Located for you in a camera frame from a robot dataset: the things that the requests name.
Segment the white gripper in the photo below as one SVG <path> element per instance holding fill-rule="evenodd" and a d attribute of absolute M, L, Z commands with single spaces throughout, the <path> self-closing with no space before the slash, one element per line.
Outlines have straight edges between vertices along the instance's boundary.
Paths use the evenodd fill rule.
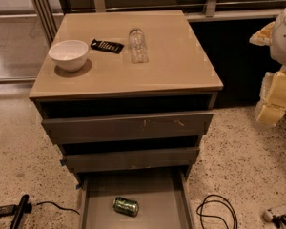
<path fill-rule="evenodd" d="M 257 46 L 269 46 L 271 33 L 275 22 L 264 26 L 261 30 L 254 33 L 249 42 Z M 271 87 L 266 95 L 266 102 L 286 110 L 286 65 L 273 76 Z M 257 108 L 256 121 L 263 125 L 275 127 L 279 120 L 285 116 L 285 111 L 276 107 L 261 105 Z"/>

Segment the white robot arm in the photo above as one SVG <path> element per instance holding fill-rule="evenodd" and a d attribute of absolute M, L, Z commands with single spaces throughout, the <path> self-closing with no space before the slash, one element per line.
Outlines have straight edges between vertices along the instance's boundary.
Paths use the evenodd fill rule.
<path fill-rule="evenodd" d="M 255 107 L 255 121 L 263 128 L 272 128 L 286 114 L 286 8 L 274 22 L 254 33 L 249 42 L 268 46 L 271 57 L 281 64 L 276 73 L 265 73 Z"/>

